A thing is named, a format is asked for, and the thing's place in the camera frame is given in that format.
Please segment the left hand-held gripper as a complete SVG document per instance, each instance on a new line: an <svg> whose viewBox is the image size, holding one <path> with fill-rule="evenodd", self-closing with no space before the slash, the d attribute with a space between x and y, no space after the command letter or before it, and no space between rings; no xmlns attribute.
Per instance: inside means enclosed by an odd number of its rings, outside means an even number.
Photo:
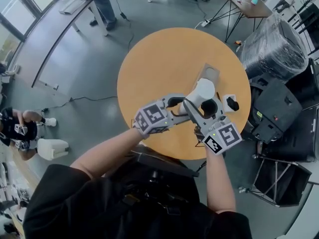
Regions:
<svg viewBox="0 0 319 239"><path fill-rule="evenodd" d="M171 114L167 108L173 108L182 103L184 94L172 93L159 100L140 108L134 116L133 128L136 128L147 139L150 134L162 133L169 130L173 125L178 125L190 120L188 114L177 115L173 111Z"/></svg>

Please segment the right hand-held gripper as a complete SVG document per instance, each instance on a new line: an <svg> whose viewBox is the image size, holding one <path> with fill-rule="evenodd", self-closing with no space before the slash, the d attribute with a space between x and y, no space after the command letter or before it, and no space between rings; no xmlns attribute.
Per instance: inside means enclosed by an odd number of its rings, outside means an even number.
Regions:
<svg viewBox="0 0 319 239"><path fill-rule="evenodd" d="M223 154L242 141L236 125L225 116L223 104L217 97L200 105L203 113L189 99L183 100L183 106L191 121L197 125L194 133L198 141L213 154Z"/></svg>

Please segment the person's right forearm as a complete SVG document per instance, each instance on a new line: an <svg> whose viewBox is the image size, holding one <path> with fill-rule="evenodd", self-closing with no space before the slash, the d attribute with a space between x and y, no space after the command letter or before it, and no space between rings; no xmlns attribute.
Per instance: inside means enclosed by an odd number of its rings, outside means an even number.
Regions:
<svg viewBox="0 0 319 239"><path fill-rule="evenodd" d="M218 214L235 212L235 195L224 158L222 155L215 155L208 147L205 151L207 206Z"/></svg>

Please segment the person's left forearm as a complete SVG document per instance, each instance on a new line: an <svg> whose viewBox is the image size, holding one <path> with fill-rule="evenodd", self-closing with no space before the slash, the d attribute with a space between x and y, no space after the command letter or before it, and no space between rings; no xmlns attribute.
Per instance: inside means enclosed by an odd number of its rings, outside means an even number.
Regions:
<svg viewBox="0 0 319 239"><path fill-rule="evenodd" d="M101 177L142 139L138 129L131 128L87 150L71 167L84 172L90 178Z"/></svg>

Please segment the small white box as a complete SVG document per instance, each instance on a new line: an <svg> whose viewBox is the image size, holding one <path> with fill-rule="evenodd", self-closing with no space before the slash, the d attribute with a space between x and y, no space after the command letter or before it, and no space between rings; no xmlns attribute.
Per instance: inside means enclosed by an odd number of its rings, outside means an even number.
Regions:
<svg viewBox="0 0 319 239"><path fill-rule="evenodd" d="M223 109L226 113L233 113L235 112L232 108L229 107L228 103L227 103L227 99L231 98L233 101L237 101L236 100L236 95L234 94L226 94L222 97L222 103L223 103Z"/></svg>

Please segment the small black cloth item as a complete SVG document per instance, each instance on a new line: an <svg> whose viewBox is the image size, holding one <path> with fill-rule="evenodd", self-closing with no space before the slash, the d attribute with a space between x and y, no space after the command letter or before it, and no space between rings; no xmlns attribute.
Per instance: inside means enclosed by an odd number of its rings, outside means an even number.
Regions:
<svg viewBox="0 0 319 239"><path fill-rule="evenodd" d="M238 111L239 110L239 104L232 98L228 97L226 99L228 107L233 110L233 111Z"/></svg>

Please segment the grey box with two circles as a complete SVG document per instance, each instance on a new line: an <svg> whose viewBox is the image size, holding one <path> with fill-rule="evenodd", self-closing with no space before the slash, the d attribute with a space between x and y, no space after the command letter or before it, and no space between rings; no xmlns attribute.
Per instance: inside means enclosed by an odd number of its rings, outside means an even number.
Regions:
<svg viewBox="0 0 319 239"><path fill-rule="evenodd" d="M195 89L195 87L197 85L197 81L201 78L206 78L206 79L209 79L210 81L212 81L214 86L215 86L215 90L216 90L216 86L217 86L217 83L219 80L219 74L220 74L219 70L215 69L213 66L211 66L209 64L205 64L195 80L193 90Z"/></svg>

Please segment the black chest-mounted box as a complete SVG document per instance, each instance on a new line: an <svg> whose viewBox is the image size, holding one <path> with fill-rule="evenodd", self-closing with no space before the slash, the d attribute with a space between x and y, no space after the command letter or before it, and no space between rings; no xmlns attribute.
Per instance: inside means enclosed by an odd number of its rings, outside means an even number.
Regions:
<svg viewBox="0 0 319 239"><path fill-rule="evenodd" d="M198 172L189 169L179 159L162 155L150 147L139 144L130 153L134 155L137 162L154 169L188 178L199 176Z"/></svg>

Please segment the open black foam case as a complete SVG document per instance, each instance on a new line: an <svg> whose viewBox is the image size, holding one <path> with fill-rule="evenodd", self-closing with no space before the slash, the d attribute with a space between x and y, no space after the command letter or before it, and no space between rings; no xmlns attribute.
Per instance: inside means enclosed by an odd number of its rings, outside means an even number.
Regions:
<svg viewBox="0 0 319 239"><path fill-rule="evenodd" d="M251 107L242 135L266 144L281 138L302 111L286 85L268 73L250 79Z"/></svg>

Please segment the plastic-wrapped black chairs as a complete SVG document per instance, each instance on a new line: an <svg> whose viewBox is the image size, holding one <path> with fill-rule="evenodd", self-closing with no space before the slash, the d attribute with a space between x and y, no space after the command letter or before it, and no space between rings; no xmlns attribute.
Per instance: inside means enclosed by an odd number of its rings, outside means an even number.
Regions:
<svg viewBox="0 0 319 239"><path fill-rule="evenodd" d="M249 79L264 73L286 83L308 66L305 44L298 32L274 12L237 50Z"/></svg>

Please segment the large black equipment case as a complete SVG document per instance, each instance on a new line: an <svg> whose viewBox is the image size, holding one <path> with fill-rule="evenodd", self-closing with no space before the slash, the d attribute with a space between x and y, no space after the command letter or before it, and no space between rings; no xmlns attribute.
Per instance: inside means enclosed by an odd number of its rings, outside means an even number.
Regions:
<svg viewBox="0 0 319 239"><path fill-rule="evenodd" d="M286 86L302 105L288 130L288 155L302 162L319 159L319 63L310 58L307 68Z"/></svg>

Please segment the black folding cart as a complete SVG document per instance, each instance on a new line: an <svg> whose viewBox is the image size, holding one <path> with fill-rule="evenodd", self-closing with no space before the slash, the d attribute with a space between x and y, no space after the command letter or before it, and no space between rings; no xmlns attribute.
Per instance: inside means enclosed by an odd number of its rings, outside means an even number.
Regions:
<svg viewBox="0 0 319 239"><path fill-rule="evenodd" d="M299 205L312 173L296 162L255 155L259 167L249 187L239 187L278 208Z"/></svg>

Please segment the wooden desk with black legs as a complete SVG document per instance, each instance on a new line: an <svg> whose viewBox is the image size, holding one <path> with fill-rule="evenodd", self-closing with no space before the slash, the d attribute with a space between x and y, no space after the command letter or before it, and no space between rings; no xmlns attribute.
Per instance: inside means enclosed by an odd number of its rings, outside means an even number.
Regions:
<svg viewBox="0 0 319 239"><path fill-rule="evenodd" d="M272 11L265 5L262 0L258 0L256 5L251 4L251 0L226 0L216 14L209 19L212 24L215 21L227 18L226 36L224 42L227 42L241 19L253 19L253 31L257 30L260 22L271 16Z"/></svg>

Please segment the white plastic bin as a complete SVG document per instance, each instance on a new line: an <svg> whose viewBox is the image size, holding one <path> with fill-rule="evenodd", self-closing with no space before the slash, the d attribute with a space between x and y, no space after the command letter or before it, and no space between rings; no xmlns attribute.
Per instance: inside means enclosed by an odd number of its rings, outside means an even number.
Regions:
<svg viewBox="0 0 319 239"><path fill-rule="evenodd" d="M60 139L39 139L37 153L45 160L53 160L68 154L69 144Z"/></svg>

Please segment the black monitor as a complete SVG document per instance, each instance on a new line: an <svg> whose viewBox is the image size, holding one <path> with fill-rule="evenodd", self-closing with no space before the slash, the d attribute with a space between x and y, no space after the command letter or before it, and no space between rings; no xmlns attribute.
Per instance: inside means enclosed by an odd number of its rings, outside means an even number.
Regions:
<svg viewBox="0 0 319 239"><path fill-rule="evenodd" d="M319 33L319 8L312 3L299 14L301 21L297 30L299 33L307 30L308 33Z"/></svg>

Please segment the person's black shirt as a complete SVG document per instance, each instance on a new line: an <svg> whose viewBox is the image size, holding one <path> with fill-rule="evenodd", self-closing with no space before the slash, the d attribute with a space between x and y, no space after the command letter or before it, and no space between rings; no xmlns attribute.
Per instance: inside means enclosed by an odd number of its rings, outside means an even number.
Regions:
<svg viewBox="0 0 319 239"><path fill-rule="evenodd" d="M252 239L245 215L212 211L193 178L141 164L130 151L96 178L49 165L23 229L26 239Z"/></svg>

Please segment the white keyboard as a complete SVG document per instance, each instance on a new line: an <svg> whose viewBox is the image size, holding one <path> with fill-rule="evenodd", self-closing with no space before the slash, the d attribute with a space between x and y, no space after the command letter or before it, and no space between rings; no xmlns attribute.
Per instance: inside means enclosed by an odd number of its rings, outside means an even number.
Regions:
<svg viewBox="0 0 319 239"><path fill-rule="evenodd" d="M73 14L83 3L82 0L65 0L59 9L59 13Z"/></svg>

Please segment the long grey desk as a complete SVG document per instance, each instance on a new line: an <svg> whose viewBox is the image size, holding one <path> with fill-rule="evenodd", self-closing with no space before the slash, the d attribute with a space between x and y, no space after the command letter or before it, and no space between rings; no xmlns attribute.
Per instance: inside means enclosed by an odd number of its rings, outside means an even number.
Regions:
<svg viewBox="0 0 319 239"><path fill-rule="evenodd" d="M79 30L76 20L85 10L91 8L102 35L108 35L93 0L82 0L84 3L73 14L61 14L59 9L64 1L57 2L40 19L16 56L15 63L20 65L17 76L31 88L44 86L45 88L56 90L55 87L41 81L40 75L52 52L69 28L73 27L75 31Z"/></svg>

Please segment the glass door with black frame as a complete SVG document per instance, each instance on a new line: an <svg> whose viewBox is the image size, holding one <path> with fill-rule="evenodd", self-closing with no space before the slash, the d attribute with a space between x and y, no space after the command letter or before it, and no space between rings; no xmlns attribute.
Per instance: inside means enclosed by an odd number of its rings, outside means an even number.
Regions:
<svg viewBox="0 0 319 239"><path fill-rule="evenodd" d="M24 41L58 0L0 0L0 25Z"/></svg>

